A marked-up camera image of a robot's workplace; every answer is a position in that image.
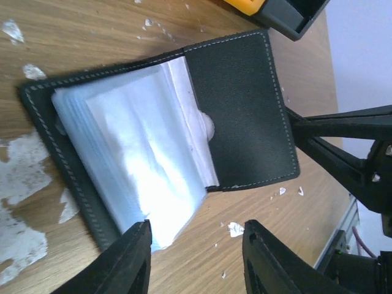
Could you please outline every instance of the orange object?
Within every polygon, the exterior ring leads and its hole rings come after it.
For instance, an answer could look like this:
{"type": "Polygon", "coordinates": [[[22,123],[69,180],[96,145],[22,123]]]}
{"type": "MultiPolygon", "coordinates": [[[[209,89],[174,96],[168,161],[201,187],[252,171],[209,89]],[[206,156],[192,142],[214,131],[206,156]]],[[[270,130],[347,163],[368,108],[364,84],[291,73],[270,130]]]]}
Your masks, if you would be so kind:
{"type": "Polygon", "coordinates": [[[257,13],[266,0],[225,0],[242,13],[251,16],[257,13]]]}

